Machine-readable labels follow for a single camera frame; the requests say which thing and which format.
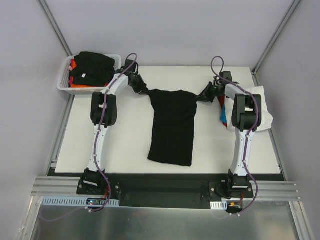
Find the basket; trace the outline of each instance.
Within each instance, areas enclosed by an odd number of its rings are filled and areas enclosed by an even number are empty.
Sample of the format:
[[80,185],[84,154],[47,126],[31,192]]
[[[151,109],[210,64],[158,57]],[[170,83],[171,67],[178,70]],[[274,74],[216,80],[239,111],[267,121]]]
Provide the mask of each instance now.
[[[115,54],[105,54],[105,56],[112,58],[115,60],[114,69],[120,69],[122,66],[121,56]],[[63,65],[60,68],[58,82],[56,87],[59,90],[66,91],[71,95],[91,95],[93,92],[100,92],[105,87],[79,87],[79,88],[72,88],[69,87],[69,66],[71,60],[74,59],[75,56],[69,56],[63,62]]]

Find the white towel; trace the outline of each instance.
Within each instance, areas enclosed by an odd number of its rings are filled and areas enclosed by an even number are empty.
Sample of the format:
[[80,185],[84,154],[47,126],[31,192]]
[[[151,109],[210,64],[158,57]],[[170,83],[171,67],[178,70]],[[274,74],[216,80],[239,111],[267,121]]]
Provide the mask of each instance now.
[[[274,118],[268,112],[267,104],[266,104],[266,97],[265,97],[265,89],[263,86],[256,86],[252,88],[246,88],[246,91],[252,94],[260,94],[261,95],[261,105],[262,105],[262,113],[261,113],[261,125],[257,128],[257,132],[264,131],[270,129],[272,126],[272,122]],[[232,111],[234,108],[234,101],[231,98],[225,98],[224,101],[225,107],[225,116],[226,116],[226,123],[228,125],[228,130],[234,131],[235,127],[232,125]]]

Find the gray wall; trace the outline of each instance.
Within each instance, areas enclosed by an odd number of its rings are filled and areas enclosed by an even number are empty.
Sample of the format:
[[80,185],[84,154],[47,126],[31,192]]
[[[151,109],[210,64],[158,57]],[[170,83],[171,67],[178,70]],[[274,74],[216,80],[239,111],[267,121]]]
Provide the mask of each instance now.
[[0,7],[0,239],[13,239],[35,177],[44,174],[67,95],[65,55],[35,0]]
[[289,180],[320,239],[320,1],[304,0],[258,72]]
[[47,0],[74,55],[139,55],[144,66],[254,67],[292,0]]

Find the white table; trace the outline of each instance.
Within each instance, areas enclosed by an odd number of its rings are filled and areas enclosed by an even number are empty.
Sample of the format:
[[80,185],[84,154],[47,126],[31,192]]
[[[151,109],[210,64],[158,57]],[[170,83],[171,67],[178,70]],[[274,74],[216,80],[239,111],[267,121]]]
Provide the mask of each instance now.
[[[242,87],[254,87],[248,67],[225,67]],[[184,90],[200,94],[213,79],[210,67],[140,67],[150,90]],[[66,127],[56,173],[83,173],[90,159],[93,124],[91,96],[74,98]],[[226,174],[231,166],[235,133],[220,122],[218,99],[197,103],[192,166],[177,166],[148,160],[154,110],[147,95],[137,95],[127,87],[117,96],[118,117],[110,133],[106,173],[123,174]],[[279,174],[277,158],[269,132],[259,132],[252,141],[249,170],[253,174]]]

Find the black cloth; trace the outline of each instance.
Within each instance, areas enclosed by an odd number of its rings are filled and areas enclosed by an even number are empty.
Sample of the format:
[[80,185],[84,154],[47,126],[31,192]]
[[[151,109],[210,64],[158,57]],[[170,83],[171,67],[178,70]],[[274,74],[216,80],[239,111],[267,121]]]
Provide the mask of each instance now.
[[194,147],[196,95],[187,91],[150,90],[154,109],[148,159],[163,164],[191,166]]
[[73,84],[104,87],[115,74],[115,60],[100,53],[82,51],[74,57],[76,68],[69,75]]

